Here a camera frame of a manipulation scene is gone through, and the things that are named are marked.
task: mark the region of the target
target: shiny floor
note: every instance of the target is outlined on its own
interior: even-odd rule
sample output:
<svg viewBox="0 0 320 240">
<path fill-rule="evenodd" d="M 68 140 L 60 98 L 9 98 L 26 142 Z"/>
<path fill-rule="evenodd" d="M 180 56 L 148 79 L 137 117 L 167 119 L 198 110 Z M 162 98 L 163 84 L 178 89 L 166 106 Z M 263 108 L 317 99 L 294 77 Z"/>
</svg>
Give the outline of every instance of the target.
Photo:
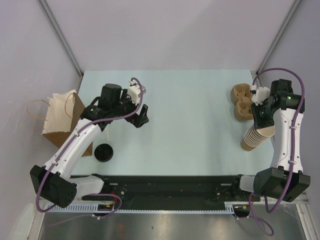
<svg viewBox="0 0 320 240">
<path fill-rule="evenodd" d="M 253 219 L 236 220 L 232 215 L 119 213 L 101 220 L 84 216 L 50 226 L 78 213 L 46 213 L 39 240 L 306 239 L 294 204 L 281 205 L 273 214 L 267 214 L 263 205 L 254 209 L 272 225 L 273 238 L 264 235 Z"/>
</svg>

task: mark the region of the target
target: brown paper bag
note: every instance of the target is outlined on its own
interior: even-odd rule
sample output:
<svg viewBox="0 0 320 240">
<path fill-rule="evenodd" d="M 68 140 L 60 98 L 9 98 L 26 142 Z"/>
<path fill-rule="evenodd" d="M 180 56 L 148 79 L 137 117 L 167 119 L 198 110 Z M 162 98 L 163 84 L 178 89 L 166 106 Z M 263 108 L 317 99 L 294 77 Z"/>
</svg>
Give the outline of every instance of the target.
<svg viewBox="0 0 320 240">
<path fill-rule="evenodd" d="M 39 117 L 29 112 L 28 107 L 31 103 L 42 101 L 48 104 L 46 117 Z M 53 98 L 49 98 L 49 102 L 45 100 L 35 100 L 29 103 L 27 112 L 32 117 L 44 120 L 42 135 L 45 136 L 55 146 L 60 148 L 80 119 L 80 114 L 85 109 L 85 105 L 79 98 L 76 90 L 71 90 L 65 94 L 53 94 Z M 91 156 L 93 144 L 85 150 L 82 156 Z"/>
</svg>

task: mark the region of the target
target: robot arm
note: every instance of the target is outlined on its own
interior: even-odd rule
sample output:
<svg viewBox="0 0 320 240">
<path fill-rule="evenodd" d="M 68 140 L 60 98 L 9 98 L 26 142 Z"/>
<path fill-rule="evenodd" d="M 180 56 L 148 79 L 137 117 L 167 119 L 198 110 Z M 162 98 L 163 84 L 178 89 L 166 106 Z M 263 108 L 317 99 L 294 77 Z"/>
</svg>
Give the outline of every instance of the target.
<svg viewBox="0 0 320 240">
<path fill-rule="evenodd" d="M 133 80 L 130 81 L 128 89 L 122 89 L 121 86 L 115 84 L 106 84 L 103 86 L 101 96 L 96 97 L 93 102 L 87 106 L 80 116 L 75 129 L 56 154 L 49 159 L 43 167 L 35 165 L 30 176 L 35 192 L 38 192 L 44 175 L 50 169 L 57 156 L 63 152 L 59 162 L 51 169 L 44 183 L 40 196 L 58 205 L 61 208 L 67 207 L 74 199 L 81 199 L 85 195 L 98 194 L 102 190 L 104 180 L 99 175 L 91 175 L 88 177 L 70 178 L 78 159 L 85 152 L 87 147 L 92 143 L 112 121 L 101 121 L 93 123 L 78 133 L 78 131 L 96 120 L 110 119 L 125 116 L 135 111 L 140 103 L 141 94 L 146 89 Z M 140 115 L 134 114 L 125 120 L 133 124 L 136 128 L 140 128 L 149 122 L 147 117 L 148 106 L 143 105 Z"/>
<path fill-rule="evenodd" d="M 291 124 L 301 96 L 294 94 L 291 81 L 279 79 L 273 81 L 271 89 L 251 87 L 256 101 L 251 105 L 254 129 L 275 127 L 272 145 L 274 154 L 270 168 L 258 172 L 255 176 L 241 175 L 239 188 L 260 196 L 278 199 L 287 183 L 291 161 Z M 293 174 L 288 191 L 283 200 L 292 202 L 310 185 L 310 177 L 303 174 L 300 158 L 300 127 L 305 111 L 305 103 L 295 122 L 295 148 Z"/>
</svg>

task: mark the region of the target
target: light blue table surface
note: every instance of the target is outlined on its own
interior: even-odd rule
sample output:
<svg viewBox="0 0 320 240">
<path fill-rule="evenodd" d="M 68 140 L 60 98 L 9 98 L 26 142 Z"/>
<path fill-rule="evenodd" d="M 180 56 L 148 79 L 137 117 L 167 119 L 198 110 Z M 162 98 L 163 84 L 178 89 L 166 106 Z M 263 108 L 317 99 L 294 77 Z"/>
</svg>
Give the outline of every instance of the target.
<svg viewBox="0 0 320 240">
<path fill-rule="evenodd" d="M 109 162 L 82 157 L 73 175 L 255 175 L 272 161 L 270 140 L 251 152 L 240 147 L 253 121 L 235 119 L 230 92 L 252 83 L 249 70 L 86 71 L 79 90 L 84 105 L 103 85 L 129 87 L 138 78 L 146 88 L 149 123 L 135 128 L 124 119 L 108 125 L 93 142 L 112 146 Z"/>
</svg>

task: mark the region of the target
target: wall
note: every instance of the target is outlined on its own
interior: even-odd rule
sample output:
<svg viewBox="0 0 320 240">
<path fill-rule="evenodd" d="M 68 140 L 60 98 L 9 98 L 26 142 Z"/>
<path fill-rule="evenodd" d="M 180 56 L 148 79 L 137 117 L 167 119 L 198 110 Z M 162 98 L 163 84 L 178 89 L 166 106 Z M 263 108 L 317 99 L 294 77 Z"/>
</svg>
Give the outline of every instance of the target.
<svg viewBox="0 0 320 240">
<path fill-rule="evenodd" d="M 47 0 L 82 70 L 256 70 L 293 0 Z"/>
<path fill-rule="evenodd" d="M 305 113 L 301 125 L 300 147 L 303 172 L 311 176 L 307 189 L 313 213 L 320 223 L 319 183 L 319 64 L 320 64 L 320 1 L 303 1 L 296 17 L 285 33 L 267 68 L 281 67 L 296 72 L 305 84 Z M 262 85 L 279 78 L 292 80 L 293 91 L 300 93 L 299 82 L 287 73 L 265 73 Z"/>
<path fill-rule="evenodd" d="M 36 0 L 2 0 L 0 7 L 0 239 L 35 201 L 29 171 L 57 150 L 41 136 L 43 122 L 28 102 L 77 87 L 79 78 Z M 47 106 L 30 110 L 45 116 Z"/>
</svg>

